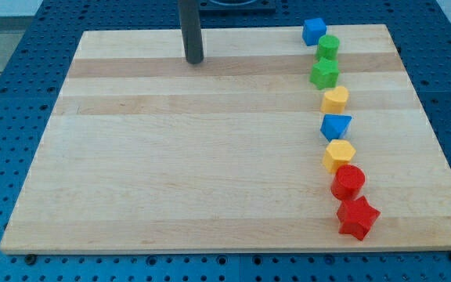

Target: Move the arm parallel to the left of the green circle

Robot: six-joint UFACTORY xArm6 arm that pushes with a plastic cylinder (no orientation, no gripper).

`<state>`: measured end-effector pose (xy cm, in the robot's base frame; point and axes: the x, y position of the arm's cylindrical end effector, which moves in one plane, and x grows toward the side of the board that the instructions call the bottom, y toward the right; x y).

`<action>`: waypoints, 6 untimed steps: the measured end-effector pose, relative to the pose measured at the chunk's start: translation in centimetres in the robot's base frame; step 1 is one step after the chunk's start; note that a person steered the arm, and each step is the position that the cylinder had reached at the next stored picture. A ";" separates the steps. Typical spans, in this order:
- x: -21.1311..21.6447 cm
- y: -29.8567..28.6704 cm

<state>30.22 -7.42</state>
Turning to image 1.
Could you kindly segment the grey cylindrical robot arm rod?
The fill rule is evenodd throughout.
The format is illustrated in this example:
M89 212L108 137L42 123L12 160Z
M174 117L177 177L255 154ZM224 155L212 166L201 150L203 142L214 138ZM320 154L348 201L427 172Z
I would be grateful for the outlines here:
M204 59L200 14L197 0L178 0L179 22L186 61L199 64Z

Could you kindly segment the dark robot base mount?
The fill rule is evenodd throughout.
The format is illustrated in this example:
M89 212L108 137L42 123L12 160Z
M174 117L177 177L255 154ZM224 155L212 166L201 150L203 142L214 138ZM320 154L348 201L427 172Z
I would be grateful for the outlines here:
M201 13L274 13L277 0L199 0Z

